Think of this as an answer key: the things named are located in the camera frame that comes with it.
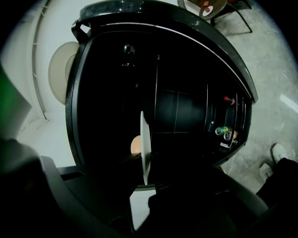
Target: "green can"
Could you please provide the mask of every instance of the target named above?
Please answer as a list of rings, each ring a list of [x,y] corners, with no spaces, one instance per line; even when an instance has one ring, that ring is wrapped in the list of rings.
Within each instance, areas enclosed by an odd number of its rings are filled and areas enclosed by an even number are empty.
[[[220,126],[215,129],[215,134],[218,136],[224,135],[229,129],[226,126]]]

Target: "black vending machine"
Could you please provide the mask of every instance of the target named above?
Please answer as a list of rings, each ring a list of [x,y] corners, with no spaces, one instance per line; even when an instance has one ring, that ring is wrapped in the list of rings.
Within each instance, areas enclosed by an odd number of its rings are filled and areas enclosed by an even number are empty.
[[[66,120],[77,165],[122,163],[140,135],[141,111],[152,152],[172,165],[218,166],[245,145],[256,88],[235,48],[206,21],[158,1],[106,1],[84,7],[72,31],[80,48]]]

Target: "black pants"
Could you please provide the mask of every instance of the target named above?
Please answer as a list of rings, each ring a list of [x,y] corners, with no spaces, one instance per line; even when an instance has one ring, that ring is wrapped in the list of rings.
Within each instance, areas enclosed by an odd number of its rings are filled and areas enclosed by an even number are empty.
[[[269,207],[272,207],[279,202],[287,202],[296,196],[297,186],[298,163],[283,158],[276,165],[274,174],[266,180],[257,195]]]

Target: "drink can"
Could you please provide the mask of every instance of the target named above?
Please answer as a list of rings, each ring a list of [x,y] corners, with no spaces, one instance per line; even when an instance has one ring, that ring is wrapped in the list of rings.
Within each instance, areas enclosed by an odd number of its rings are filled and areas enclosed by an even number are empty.
[[[232,131],[227,131],[224,135],[223,135],[223,138],[225,140],[230,140],[231,139],[231,135],[232,135]],[[237,132],[234,132],[234,135],[233,135],[233,139],[236,139],[238,133]]]
[[[215,129],[215,134],[218,136],[224,135],[229,129],[226,126],[220,126]]]

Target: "chair leg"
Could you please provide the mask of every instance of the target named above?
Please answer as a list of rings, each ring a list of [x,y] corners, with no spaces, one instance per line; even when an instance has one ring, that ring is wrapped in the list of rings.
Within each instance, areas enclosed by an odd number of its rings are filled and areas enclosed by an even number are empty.
[[[212,26],[215,26],[215,18],[211,18],[211,20],[210,20],[210,24],[211,24]]]
[[[235,8],[232,4],[230,3],[227,3],[228,6],[230,6],[231,8],[233,8],[237,13],[238,15],[242,18],[242,20],[244,21],[244,23],[246,24],[246,26],[248,27],[248,29],[250,30],[250,32],[252,33],[252,29],[250,27],[250,25],[248,25],[248,23],[246,22],[246,20],[244,19],[243,15],[237,10],[237,8]]]
[[[247,0],[240,0],[240,1],[244,2],[250,9],[252,9],[252,8],[251,8],[251,5],[248,3]]]

